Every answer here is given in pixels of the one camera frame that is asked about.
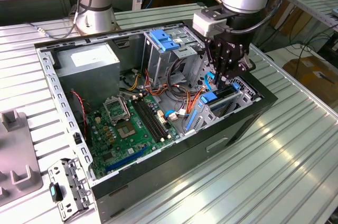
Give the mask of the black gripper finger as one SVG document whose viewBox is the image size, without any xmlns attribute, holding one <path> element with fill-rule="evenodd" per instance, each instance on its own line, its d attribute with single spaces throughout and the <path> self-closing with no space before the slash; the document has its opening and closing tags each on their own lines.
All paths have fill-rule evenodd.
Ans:
<svg viewBox="0 0 338 224">
<path fill-rule="evenodd" d="M 221 81 L 222 77 L 222 43 L 218 38 L 204 38 L 205 51 L 208 56 L 208 61 L 213 65 L 215 70 L 214 73 L 214 84 L 218 89 L 224 88 L 224 83 Z"/>
<path fill-rule="evenodd" d="M 243 76 L 255 69 L 255 63 L 248 58 L 249 51 L 243 46 L 233 51 L 226 63 L 225 72 L 221 77 L 222 86 L 225 86 L 233 78 Z"/>
</svg>

